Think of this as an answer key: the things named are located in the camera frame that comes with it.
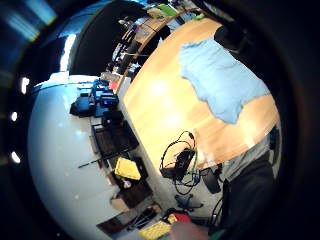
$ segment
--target green object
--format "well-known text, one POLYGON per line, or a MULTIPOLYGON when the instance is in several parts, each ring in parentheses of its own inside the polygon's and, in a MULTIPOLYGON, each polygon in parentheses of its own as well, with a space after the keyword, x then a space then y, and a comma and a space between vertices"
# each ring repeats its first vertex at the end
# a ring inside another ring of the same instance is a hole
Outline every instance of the green object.
POLYGON ((193 20, 201 20, 202 18, 204 18, 204 14, 200 13, 199 15, 196 15, 195 13, 192 13, 191 17, 193 20))
POLYGON ((163 3, 158 5, 158 8, 164 12, 167 16, 175 16, 177 14, 177 12, 175 10, 173 10, 171 7, 169 7, 168 5, 165 5, 163 3))

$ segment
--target light blue cloth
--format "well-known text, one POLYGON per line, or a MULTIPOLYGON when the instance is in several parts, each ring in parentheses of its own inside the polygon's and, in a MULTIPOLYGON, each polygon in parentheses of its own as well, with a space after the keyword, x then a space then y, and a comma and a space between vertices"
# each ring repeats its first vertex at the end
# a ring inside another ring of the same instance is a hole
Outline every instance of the light blue cloth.
POLYGON ((181 46, 180 64, 182 77, 191 82, 198 98, 227 123, 237 122, 243 104, 270 93, 263 81, 213 38, 181 46))

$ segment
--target red object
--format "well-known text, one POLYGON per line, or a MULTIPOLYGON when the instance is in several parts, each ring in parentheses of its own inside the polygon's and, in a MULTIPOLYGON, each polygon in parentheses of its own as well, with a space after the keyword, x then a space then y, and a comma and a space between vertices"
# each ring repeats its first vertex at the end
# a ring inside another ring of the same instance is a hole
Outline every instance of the red object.
POLYGON ((186 214, 181 214, 181 213, 173 213, 173 215, 176 217, 176 219, 180 222, 191 222, 191 219, 188 215, 186 214))

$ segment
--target ceiling light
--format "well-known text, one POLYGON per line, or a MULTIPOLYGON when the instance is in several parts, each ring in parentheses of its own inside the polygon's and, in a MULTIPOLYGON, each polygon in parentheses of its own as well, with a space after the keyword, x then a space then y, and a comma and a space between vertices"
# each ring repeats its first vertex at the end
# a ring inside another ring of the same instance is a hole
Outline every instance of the ceiling light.
POLYGON ((26 94, 27 86, 29 85, 29 83, 30 83, 30 79, 29 78, 26 78, 26 77, 22 78, 22 80, 21 80, 21 92, 23 94, 26 94))
POLYGON ((15 163, 20 163, 20 158, 19 156, 16 154, 16 152, 12 152, 11 153, 11 158, 15 163))
POLYGON ((13 113, 11 113, 11 120, 12 121, 16 121, 17 120, 17 118, 18 118, 18 113, 17 112, 13 112, 13 113))

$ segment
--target wooden table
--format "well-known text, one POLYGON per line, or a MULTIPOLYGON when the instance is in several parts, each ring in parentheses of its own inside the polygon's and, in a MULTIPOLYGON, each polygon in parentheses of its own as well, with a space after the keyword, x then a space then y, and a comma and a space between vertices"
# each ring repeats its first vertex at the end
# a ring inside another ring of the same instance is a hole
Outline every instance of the wooden table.
MULTIPOLYGON (((203 19, 177 29, 152 53, 125 94, 126 109, 156 170, 167 145, 184 130, 196 136, 197 167, 203 169, 247 151, 279 119, 269 94, 245 104, 237 123, 227 124, 214 117, 207 103, 198 100, 191 83, 180 76, 180 46, 213 36, 218 27, 218 23, 203 19)), ((190 141, 187 135, 183 139, 190 141)), ((184 147, 172 147, 165 164, 184 147)))

